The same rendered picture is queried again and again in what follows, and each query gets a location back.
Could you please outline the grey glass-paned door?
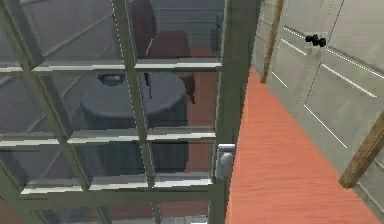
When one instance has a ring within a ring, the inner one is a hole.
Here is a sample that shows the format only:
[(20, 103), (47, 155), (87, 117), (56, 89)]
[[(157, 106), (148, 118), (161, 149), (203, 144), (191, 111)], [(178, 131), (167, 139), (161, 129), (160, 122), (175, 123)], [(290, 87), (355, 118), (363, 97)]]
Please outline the grey glass-paned door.
[[(0, 0), (0, 199), (20, 224), (224, 224), (219, 144), (239, 136), (262, 0), (150, 0), (158, 31), (186, 32), (191, 56), (140, 59), (133, 0)], [(147, 126), (150, 73), (184, 83), (182, 127)], [(81, 95), (124, 74), (135, 126), (92, 130)], [(158, 173), (154, 143), (186, 141), (183, 172)], [(136, 142), (145, 172), (107, 176), (99, 145)]]

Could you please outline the dark red chair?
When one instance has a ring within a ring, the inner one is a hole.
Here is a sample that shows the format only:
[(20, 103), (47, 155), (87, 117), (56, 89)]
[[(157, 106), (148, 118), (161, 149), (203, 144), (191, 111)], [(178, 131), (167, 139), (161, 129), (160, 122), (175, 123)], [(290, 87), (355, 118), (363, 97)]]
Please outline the dark red chair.
[(133, 0), (129, 6), (138, 58), (181, 59), (191, 56), (185, 31), (157, 30), (157, 19), (150, 0)]

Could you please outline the round grey table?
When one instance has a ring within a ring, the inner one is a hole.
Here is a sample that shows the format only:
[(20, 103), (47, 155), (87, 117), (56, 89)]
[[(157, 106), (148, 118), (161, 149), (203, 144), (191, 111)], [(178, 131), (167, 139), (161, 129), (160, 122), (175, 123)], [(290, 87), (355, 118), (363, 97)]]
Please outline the round grey table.
[[(187, 121), (187, 96), (183, 81), (171, 73), (150, 73), (150, 83), (142, 85), (147, 126), (182, 127)], [(128, 84), (104, 84), (96, 78), (81, 95), (81, 108), (92, 130), (130, 129), (135, 126)], [(140, 146), (136, 142), (116, 142), (97, 147), (107, 176), (138, 175), (145, 172)], [(152, 158), (158, 173), (183, 172), (189, 160), (186, 141), (154, 143)]]

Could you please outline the dark grey bowl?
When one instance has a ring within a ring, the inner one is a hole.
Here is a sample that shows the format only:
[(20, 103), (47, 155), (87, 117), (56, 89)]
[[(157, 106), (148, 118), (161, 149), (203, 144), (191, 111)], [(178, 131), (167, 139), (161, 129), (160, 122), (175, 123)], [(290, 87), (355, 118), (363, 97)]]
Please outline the dark grey bowl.
[(106, 86), (118, 86), (125, 81), (124, 74), (101, 74), (98, 80)]

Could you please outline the white panelled door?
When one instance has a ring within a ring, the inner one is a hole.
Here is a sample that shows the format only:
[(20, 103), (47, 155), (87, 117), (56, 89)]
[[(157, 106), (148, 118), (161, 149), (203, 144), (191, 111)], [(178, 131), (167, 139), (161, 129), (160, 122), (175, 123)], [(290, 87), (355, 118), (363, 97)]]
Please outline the white panelled door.
[[(306, 43), (313, 34), (326, 46)], [(253, 64), (343, 173), (384, 124), (384, 0), (262, 0)]]

